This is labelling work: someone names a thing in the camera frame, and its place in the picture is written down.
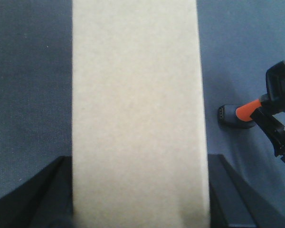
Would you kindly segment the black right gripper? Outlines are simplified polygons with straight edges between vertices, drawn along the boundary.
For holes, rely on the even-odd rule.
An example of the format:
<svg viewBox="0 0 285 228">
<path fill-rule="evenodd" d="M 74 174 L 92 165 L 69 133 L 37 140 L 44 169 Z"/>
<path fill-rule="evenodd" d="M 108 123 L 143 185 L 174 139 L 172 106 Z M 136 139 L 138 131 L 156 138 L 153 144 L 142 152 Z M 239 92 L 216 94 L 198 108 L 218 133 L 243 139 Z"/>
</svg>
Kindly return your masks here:
<svg viewBox="0 0 285 228">
<path fill-rule="evenodd" d="M 285 163 L 285 126 L 264 108 L 250 116 L 269 138 L 275 157 Z M 285 217 L 261 197 L 222 154 L 209 154 L 212 228 L 285 228 Z"/>
</svg>

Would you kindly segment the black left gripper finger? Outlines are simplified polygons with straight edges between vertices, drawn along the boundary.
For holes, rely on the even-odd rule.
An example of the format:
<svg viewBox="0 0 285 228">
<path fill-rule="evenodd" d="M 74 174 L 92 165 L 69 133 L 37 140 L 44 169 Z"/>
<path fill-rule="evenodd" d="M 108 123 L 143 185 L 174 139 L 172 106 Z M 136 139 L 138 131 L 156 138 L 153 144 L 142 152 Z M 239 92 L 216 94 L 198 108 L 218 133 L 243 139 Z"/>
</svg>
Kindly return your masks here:
<svg viewBox="0 0 285 228">
<path fill-rule="evenodd" d="M 72 158 L 60 156 L 0 198 L 0 228 L 72 228 Z"/>
</svg>

